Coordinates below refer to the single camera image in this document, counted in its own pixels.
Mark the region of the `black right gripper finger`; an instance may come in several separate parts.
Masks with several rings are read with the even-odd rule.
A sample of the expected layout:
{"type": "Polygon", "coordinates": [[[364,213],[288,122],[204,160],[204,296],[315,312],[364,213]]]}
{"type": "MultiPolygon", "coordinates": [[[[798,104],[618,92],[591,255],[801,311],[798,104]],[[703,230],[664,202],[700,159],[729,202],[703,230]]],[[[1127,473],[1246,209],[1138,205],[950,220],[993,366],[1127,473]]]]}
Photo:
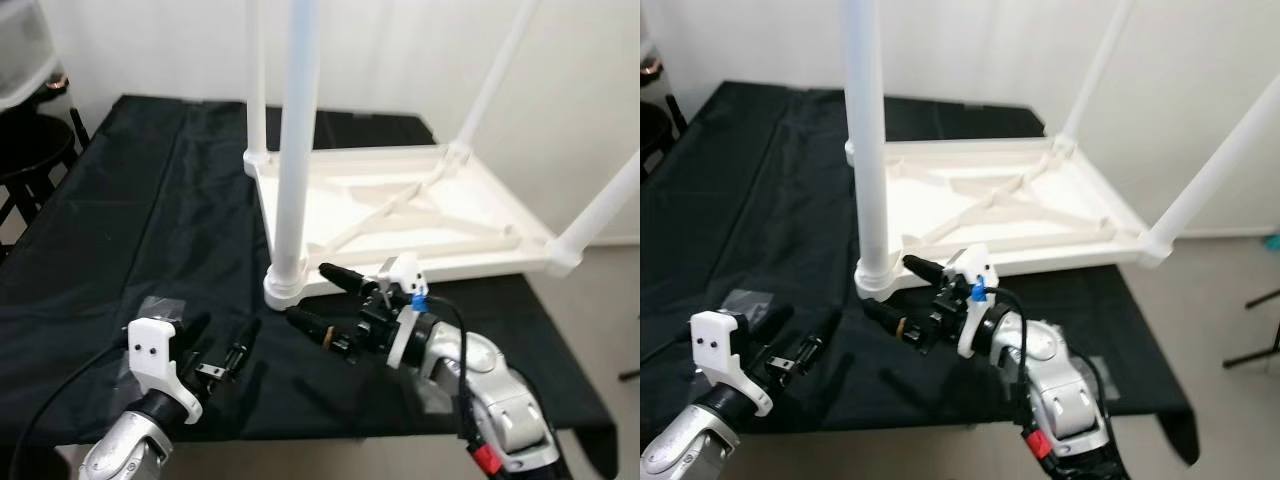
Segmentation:
{"type": "Polygon", "coordinates": [[[952,274],[947,273],[943,265],[911,253],[902,256],[902,266],[929,285],[946,285],[952,279],[952,274]]]}
{"type": "Polygon", "coordinates": [[[321,262],[317,266],[317,273],[343,292],[360,298],[367,298],[380,291],[380,284],[375,278],[332,262],[321,262]]]}
{"type": "Polygon", "coordinates": [[[931,339],[931,324],[925,319],[911,317],[904,311],[876,300],[864,300],[863,311],[891,337],[909,346],[924,346],[931,339]]]}
{"type": "Polygon", "coordinates": [[[353,353],[351,338],[339,332],[337,326],[329,323],[325,317],[302,308],[287,308],[285,320],[307,339],[316,343],[325,351],[337,355],[353,353]]]}

